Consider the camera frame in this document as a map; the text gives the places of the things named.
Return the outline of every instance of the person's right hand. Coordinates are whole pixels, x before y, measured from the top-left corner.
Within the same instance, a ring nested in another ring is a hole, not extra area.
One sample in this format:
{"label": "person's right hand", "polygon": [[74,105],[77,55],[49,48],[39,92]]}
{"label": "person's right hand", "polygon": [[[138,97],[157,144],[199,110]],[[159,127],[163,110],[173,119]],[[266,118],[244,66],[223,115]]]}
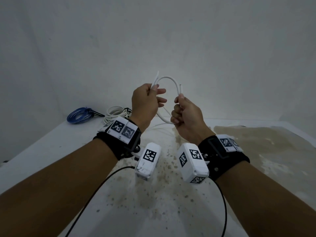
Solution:
{"label": "person's right hand", "polygon": [[170,121],[176,126],[180,136],[190,143],[199,145],[204,139],[215,135],[203,120],[202,111],[182,93],[174,100]]}

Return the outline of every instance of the coiled blue cable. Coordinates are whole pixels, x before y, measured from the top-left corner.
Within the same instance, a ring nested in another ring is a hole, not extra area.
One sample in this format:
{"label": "coiled blue cable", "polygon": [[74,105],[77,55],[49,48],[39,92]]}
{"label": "coiled blue cable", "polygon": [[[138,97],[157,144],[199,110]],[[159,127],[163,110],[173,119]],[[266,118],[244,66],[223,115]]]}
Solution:
{"label": "coiled blue cable", "polygon": [[67,116],[67,121],[71,124],[78,124],[78,123],[86,122],[94,116],[105,117],[105,115],[102,115],[101,113],[96,112],[92,110],[91,108],[81,107],[71,112]]}

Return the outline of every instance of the hand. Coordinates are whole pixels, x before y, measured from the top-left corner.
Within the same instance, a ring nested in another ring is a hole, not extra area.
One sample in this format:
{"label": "hand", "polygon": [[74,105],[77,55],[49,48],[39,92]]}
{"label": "hand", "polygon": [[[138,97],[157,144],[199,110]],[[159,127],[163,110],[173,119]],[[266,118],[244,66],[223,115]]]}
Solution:
{"label": "hand", "polygon": [[199,145],[204,139],[215,135],[203,120],[202,111],[182,93],[174,100],[170,121],[176,126],[180,136],[190,143]]}
{"label": "hand", "polygon": [[167,99],[157,97],[166,93],[166,89],[158,89],[159,84],[144,84],[133,92],[132,96],[132,115],[129,118],[139,127],[143,133],[150,125],[151,120],[157,114],[158,107],[163,107]]}

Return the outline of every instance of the black wire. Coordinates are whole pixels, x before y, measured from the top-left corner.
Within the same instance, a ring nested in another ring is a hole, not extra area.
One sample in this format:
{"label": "black wire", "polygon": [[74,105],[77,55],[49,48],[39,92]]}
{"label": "black wire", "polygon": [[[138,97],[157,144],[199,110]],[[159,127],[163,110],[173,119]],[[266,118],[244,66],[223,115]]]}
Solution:
{"label": "black wire", "polygon": [[222,237],[224,237],[225,231],[226,231],[226,225],[227,225],[227,207],[226,207],[226,201],[225,201],[223,192],[222,192],[221,188],[219,187],[218,183],[216,183],[215,181],[214,181],[214,183],[217,185],[219,191],[221,192],[221,195],[222,195],[223,201],[224,201],[224,206],[225,206],[225,224],[224,224],[224,229],[223,229],[223,233],[222,233]]}
{"label": "black wire", "polygon": [[89,199],[88,202],[85,204],[85,206],[83,207],[83,209],[80,211],[80,213],[79,213],[77,219],[74,221],[74,223],[73,223],[72,226],[70,227],[70,229],[69,229],[69,231],[67,232],[67,234],[66,234],[65,237],[67,237],[67,236],[70,234],[70,232],[72,231],[73,227],[74,227],[75,224],[77,223],[78,219],[79,219],[80,216],[82,215],[83,211],[84,211],[85,208],[88,206],[88,204],[89,204],[89,202],[92,200],[93,196],[94,196],[94,195],[98,192],[98,190],[101,188],[101,186],[102,186],[108,179],[110,179],[110,177],[111,177],[112,175],[114,175],[116,172],[119,172],[120,170],[127,169],[127,168],[135,169],[134,166],[125,166],[125,167],[122,167],[122,168],[120,168],[120,169],[114,171],[111,175],[109,175],[109,176],[99,185],[99,187],[98,187],[98,188],[94,191],[94,193],[91,195],[90,199]]}

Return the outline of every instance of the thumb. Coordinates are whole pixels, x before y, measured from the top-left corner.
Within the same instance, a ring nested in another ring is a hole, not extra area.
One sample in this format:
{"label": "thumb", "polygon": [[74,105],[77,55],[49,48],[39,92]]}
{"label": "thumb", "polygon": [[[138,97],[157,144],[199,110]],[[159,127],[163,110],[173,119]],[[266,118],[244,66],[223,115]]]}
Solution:
{"label": "thumb", "polygon": [[182,93],[179,94],[178,102],[183,109],[187,108],[190,104]]}
{"label": "thumb", "polygon": [[154,85],[150,89],[148,96],[156,96],[157,95],[157,90],[158,90],[158,85]]}

